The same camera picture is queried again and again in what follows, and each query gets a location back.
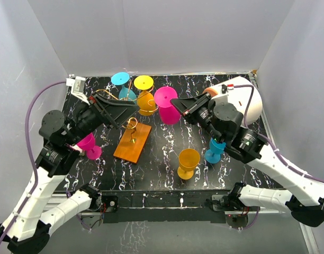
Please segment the pink wine glass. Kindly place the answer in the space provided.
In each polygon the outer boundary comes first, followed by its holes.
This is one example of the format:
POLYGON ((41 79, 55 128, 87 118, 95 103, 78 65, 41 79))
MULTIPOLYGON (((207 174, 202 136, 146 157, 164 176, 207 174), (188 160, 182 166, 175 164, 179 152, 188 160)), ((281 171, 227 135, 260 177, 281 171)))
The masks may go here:
POLYGON ((101 147, 96 145, 96 140, 93 133, 90 133, 85 138, 77 143, 77 146, 85 151, 85 155, 90 160, 98 159, 102 154, 101 147))
POLYGON ((180 118, 180 113, 171 104, 170 100, 178 98, 176 90, 172 87, 164 86, 159 89, 154 94, 155 103, 159 107, 159 115, 163 123, 168 125, 176 124, 180 118))

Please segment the yellow wine glass back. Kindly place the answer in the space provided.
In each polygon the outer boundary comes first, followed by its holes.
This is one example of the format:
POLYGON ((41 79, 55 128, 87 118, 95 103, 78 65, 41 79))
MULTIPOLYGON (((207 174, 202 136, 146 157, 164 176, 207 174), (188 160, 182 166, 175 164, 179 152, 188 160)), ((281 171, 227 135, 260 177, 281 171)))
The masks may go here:
POLYGON ((141 91, 137 98, 137 104, 140 107, 139 113, 143 116, 152 115, 156 109, 154 96, 151 93, 154 80, 150 76, 140 75, 134 80, 134 86, 141 91))

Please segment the yellow wine glass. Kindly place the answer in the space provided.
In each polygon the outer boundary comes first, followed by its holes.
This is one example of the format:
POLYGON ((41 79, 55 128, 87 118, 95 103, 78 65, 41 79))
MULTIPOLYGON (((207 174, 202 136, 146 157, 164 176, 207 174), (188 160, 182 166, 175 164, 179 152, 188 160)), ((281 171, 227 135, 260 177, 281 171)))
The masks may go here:
POLYGON ((194 170, 200 162, 200 154, 194 149, 184 149, 180 152, 178 176, 183 180, 189 180, 194 175, 194 170))
POLYGON ((134 86, 141 91, 137 98, 137 104, 140 107, 139 113, 143 116, 152 115, 156 109, 154 96, 151 93, 154 80, 150 76, 140 75, 134 80, 134 86))

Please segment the teal wine glass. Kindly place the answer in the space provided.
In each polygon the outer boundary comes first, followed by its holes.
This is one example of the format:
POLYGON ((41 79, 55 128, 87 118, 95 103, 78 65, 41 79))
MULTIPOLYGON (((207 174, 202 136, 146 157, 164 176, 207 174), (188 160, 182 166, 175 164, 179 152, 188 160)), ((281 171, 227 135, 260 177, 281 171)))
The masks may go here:
POLYGON ((137 96, 129 88, 130 75, 127 72, 117 72, 111 77, 111 83, 114 86, 121 87, 118 99, 122 101, 133 101, 137 103, 137 96))

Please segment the yellow wine glass front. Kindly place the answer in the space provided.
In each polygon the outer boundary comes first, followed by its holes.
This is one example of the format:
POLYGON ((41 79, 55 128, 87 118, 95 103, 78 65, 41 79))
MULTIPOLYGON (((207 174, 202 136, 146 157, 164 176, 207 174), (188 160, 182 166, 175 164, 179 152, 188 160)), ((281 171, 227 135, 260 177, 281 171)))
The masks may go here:
POLYGON ((200 154, 194 149, 184 149, 180 152, 178 176, 183 180, 189 180, 194 175, 194 170, 200 162, 200 154))

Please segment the blue wine glass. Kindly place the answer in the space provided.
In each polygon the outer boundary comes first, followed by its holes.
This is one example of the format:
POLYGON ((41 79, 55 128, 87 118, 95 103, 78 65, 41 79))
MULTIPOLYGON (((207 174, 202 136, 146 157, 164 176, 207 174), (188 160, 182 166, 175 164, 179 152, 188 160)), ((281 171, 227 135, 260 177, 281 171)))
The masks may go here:
POLYGON ((205 159, 211 164, 216 164, 221 160, 226 143, 217 143, 213 138, 210 139, 209 149, 205 152, 205 159))

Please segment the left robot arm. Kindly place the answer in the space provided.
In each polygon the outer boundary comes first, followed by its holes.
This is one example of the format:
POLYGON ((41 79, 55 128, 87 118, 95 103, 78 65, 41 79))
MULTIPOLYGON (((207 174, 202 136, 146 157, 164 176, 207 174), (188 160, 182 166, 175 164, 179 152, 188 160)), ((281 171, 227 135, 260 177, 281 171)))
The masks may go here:
POLYGON ((32 161, 32 177, 12 213, 0 224, 0 242, 7 242, 11 253, 39 253, 51 235, 72 217, 101 207, 101 192, 85 184, 64 202, 44 211, 79 156, 73 146, 101 125, 118 129, 138 111, 135 102, 107 99, 95 93, 82 104, 75 119, 60 110, 43 117, 39 134, 44 144, 32 161))

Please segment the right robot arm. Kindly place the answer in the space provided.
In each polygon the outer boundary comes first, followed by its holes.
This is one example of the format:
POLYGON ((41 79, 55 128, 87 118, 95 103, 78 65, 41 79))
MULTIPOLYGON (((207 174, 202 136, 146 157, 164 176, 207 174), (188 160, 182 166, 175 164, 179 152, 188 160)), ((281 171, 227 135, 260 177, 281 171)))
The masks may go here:
POLYGON ((170 102, 188 123, 199 124, 214 141, 225 143, 224 151, 231 158, 258 169, 282 186, 267 189, 235 183, 227 196, 210 199, 212 205, 235 210, 257 206, 288 212, 310 227, 324 222, 324 181, 294 169, 266 137, 243 127, 244 116, 233 104, 212 99, 209 93, 173 98, 170 102))

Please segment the small white red box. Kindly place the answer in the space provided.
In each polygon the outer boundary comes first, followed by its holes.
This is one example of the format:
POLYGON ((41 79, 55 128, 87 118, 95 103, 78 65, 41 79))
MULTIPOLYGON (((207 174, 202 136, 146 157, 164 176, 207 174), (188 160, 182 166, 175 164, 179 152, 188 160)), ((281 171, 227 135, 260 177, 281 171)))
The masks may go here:
POLYGON ((85 155, 85 152, 82 149, 78 148, 77 151, 79 152, 79 155, 80 156, 84 156, 85 155))

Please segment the white round drawer cabinet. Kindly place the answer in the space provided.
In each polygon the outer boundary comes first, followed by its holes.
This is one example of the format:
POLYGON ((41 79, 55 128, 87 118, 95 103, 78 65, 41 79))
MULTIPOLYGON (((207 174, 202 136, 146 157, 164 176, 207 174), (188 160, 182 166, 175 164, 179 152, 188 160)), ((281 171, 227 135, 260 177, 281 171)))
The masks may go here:
MULTIPOLYGON (((222 84, 234 84, 234 90, 229 90, 227 92, 228 102, 233 104, 235 108, 240 111, 242 114, 245 114, 245 110, 247 107, 247 103, 249 101, 251 95, 250 87, 240 87, 241 85, 252 85, 253 84, 243 77, 235 77, 233 79, 229 79, 218 83, 217 85, 207 87, 203 93, 209 93, 212 97, 221 95, 221 85, 222 84)), ((258 120, 261 115, 263 109, 263 102, 260 96, 259 91, 254 88, 253 96, 251 102, 249 104, 249 108, 247 111, 246 123, 247 125, 251 125, 258 120)))

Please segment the aluminium front rail frame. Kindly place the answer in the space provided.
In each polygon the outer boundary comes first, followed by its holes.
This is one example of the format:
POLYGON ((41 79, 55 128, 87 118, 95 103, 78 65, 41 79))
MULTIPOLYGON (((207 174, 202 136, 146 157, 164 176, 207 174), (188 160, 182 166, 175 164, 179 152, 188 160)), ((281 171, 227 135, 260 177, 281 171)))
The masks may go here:
POLYGON ((257 207, 235 210, 210 203, 227 195, 227 190, 119 190, 103 191, 99 207, 79 212, 82 217, 100 216, 103 223, 195 222, 225 223, 227 217, 241 215, 251 221, 257 207))

